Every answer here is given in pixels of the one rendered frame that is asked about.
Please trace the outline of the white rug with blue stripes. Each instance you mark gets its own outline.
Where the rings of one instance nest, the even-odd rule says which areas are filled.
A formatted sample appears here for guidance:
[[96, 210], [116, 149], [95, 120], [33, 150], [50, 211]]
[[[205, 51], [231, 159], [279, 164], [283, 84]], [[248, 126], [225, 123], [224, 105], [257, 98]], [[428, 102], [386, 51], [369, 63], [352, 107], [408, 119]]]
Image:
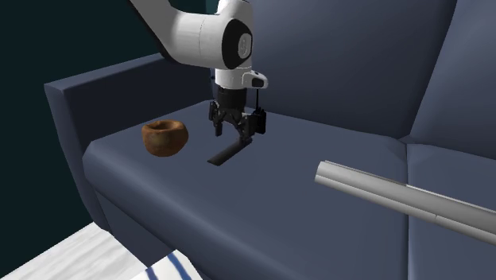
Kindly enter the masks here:
[[175, 250], [130, 280], [203, 280], [190, 260]]

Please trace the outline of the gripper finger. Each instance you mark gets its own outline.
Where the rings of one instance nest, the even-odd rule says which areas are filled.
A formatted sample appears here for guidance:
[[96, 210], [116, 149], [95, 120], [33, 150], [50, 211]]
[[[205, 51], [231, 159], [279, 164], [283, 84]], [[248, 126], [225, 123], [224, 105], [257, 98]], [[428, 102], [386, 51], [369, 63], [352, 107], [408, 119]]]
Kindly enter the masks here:
[[212, 121], [215, 128], [215, 136], [220, 136], [223, 132], [223, 120], [227, 112], [221, 108], [216, 101], [211, 101], [209, 105], [208, 119]]
[[243, 145], [249, 145], [252, 142], [250, 116], [246, 113], [231, 114], [232, 125], [239, 134], [239, 141]]

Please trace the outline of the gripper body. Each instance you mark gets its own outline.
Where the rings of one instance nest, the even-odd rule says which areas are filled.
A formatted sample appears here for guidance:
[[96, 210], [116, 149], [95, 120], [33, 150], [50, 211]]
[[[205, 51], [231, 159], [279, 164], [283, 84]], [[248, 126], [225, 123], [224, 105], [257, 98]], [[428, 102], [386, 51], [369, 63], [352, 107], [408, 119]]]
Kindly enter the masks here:
[[241, 116], [245, 111], [247, 89], [229, 89], [221, 86], [217, 87], [216, 102], [219, 109], [227, 111], [237, 116]]

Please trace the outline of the black flat bar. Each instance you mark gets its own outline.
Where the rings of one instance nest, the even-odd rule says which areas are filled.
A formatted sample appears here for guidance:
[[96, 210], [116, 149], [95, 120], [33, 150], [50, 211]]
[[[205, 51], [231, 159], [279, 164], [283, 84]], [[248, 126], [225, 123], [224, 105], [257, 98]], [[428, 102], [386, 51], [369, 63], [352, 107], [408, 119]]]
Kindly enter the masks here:
[[239, 151], [247, 147], [253, 140], [251, 138], [241, 139], [239, 138], [236, 142], [229, 145], [226, 149], [222, 150], [215, 156], [211, 157], [208, 162], [212, 165], [220, 166], [234, 155], [236, 155]]

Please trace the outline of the black box with thin antenna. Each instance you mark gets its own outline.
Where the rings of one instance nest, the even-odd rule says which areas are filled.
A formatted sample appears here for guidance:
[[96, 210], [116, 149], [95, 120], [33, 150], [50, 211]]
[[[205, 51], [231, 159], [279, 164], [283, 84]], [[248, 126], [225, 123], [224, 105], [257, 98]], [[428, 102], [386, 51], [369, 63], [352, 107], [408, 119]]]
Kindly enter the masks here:
[[264, 134], [266, 132], [266, 112], [259, 106], [259, 89], [256, 89], [255, 110], [250, 114], [254, 122], [254, 133]]

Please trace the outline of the dark blue sofa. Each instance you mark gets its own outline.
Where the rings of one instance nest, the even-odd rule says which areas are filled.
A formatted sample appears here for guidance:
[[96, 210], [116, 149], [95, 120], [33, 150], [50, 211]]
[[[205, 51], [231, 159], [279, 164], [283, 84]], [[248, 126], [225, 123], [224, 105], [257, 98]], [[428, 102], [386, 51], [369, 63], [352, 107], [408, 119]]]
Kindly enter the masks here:
[[[221, 166], [207, 69], [160, 55], [45, 85], [92, 219], [203, 280], [496, 280], [496, 246], [317, 184], [328, 160], [496, 210], [496, 0], [250, 0], [266, 133]], [[173, 156], [141, 128], [182, 122]]]

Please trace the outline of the long grey tube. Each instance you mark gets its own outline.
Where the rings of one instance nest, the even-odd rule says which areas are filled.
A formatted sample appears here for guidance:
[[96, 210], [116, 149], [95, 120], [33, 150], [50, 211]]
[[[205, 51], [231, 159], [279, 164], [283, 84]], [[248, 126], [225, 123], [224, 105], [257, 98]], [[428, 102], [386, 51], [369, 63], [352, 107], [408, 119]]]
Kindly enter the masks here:
[[496, 246], [496, 211], [331, 161], [315, 182]]

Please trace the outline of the brown bowl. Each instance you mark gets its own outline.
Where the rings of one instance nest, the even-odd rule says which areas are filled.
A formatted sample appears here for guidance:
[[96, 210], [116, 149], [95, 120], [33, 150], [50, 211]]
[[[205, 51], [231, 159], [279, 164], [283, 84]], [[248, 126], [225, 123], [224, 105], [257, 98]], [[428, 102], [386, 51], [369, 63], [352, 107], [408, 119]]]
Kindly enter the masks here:
[[177, 154], [189, 138], [186, 126], [180, 121], [171, 119], [145, 124], [141, 128], [141, 136], [146, 150], [158, 157]]

